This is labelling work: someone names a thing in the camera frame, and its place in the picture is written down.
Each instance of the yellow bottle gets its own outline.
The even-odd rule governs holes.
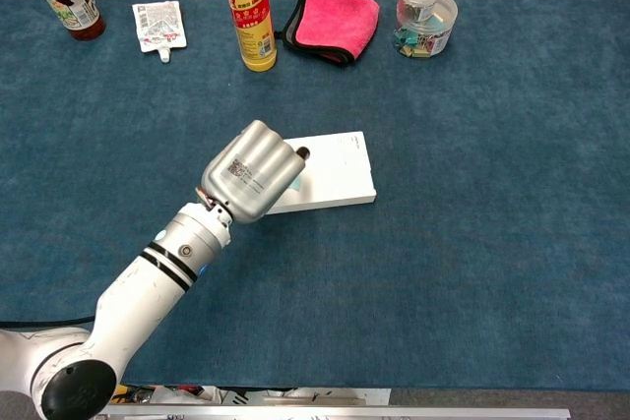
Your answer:
[[[245,66],[257,72],[271,69],[277,50],[269,0],[228,2]]]

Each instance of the white cardboard box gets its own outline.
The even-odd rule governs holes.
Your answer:
[[[307,147],[306,167],[268,214],[370,204],[376,199],[363,132],[285,140]]]

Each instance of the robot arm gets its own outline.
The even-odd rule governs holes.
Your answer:
[[[232,222],[262,217],[307,157],[252,122],[204,171],[201,203],[184,206],[100,295],[92,333],[0,330],[0,390],[30,395],[42,419],[98,414],[132,356],[229,243]]]

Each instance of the black stripe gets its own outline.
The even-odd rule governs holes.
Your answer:
[[[184,279],[182,279],[181,277],[179,277],[175,272],[173,272],[172,270],[170,270],[169,268],[166,267],[166,265],[163,265],[158,258],[156,258],[153,255],[150,255],[149,253],[147,253],[146,251],[142,252],[141,255],[145,260],[147,260],[149,263],[151,263],[152,265],[154,265],[156,268],[158,268],[159,270],[161,270],[164,274],[166,274],[168,277],[170,277],[171,279],[173,279],[173,282],[175,282],[177,285],[179,285],[182,289],[184,289],[184,292],[187,292],[188,289],[190,289],[190,286],[186,283],[186,281]]]
[[[66,346],[62,346],[61,348],[57,349],[56,351],[53,351],[48,356],[43,358],[43,360],[39,363],[39,366],[37,366],[37,369],[35,369],[34,372],[32,373],[31,386],[29,387],[29,392],[32,392],[32,383],[35,382],[35,378],[37,377],[37,373],[39,372],[39,370],[41,369],[41,367],[44,365],[45,362],[47,362],[55,354],[60,353],[64,349],[68,349],[68,348],[71,348],[73,346],[79,346],[80,344],[83,344],[83,342],[79,341],[78,343],[67,344]]]
[[[174,265],[180,268],[188,277],[192,279],[193,282],[197,281],[197,274],[195,274],[193,270],[188,268],[183,261],[181,261],[172,253],[168,252],[168,250],[166,250],[165,248],[162,248],[162,246],[160,246],[158,243],[156,243],[155,241],[152,241],[151,243],[149,243],[149,248],[151,248],[154,251],[157,251],[163,256],[166,256],[169,261],[171,261]]]

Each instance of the black cable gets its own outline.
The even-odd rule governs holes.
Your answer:
[[[82,319],[54,320],[47,322],[0,322],[0,329],[55,329],[72,325],[89,324],[95,320],[95,316]]]

